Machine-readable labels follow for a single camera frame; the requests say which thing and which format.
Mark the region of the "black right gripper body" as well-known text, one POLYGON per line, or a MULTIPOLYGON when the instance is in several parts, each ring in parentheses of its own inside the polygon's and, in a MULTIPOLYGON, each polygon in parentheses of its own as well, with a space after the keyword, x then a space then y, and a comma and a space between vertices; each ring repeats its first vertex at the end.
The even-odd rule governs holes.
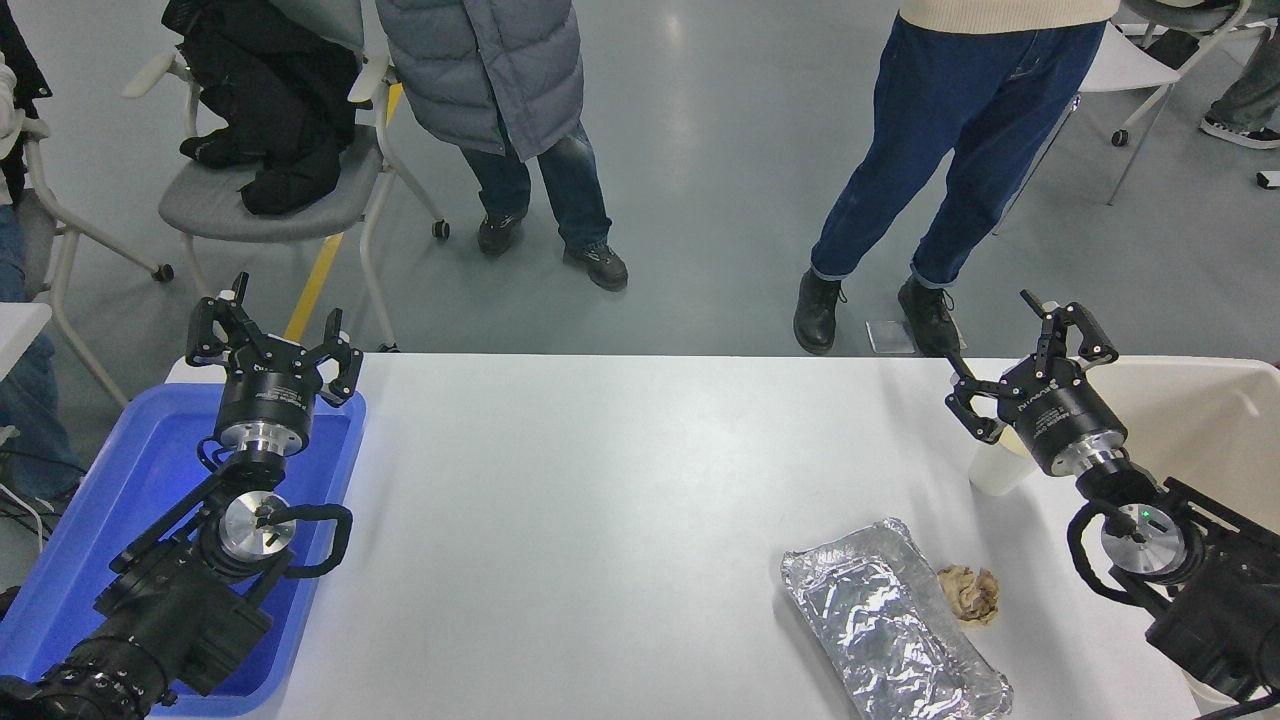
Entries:
POLYGON ((1126 428, 1093 389, 1079 361, 1052 357, 1037 375, 1036 360, 1011 366, 1000 384, 998 419, 1010 425, 1044 474, 1082 474, 1126 455, 1126 428))

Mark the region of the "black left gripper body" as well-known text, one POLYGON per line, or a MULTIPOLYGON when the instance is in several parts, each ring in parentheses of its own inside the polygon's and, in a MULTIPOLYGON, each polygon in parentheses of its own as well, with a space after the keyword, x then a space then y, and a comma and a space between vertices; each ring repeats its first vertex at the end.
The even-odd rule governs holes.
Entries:
POLYGON ((298 345, 259 351, 246 345, 232 352, 218 414, 218 430, 265 421, 293 432, 312 427, 319 373, 302 364, 298 345))

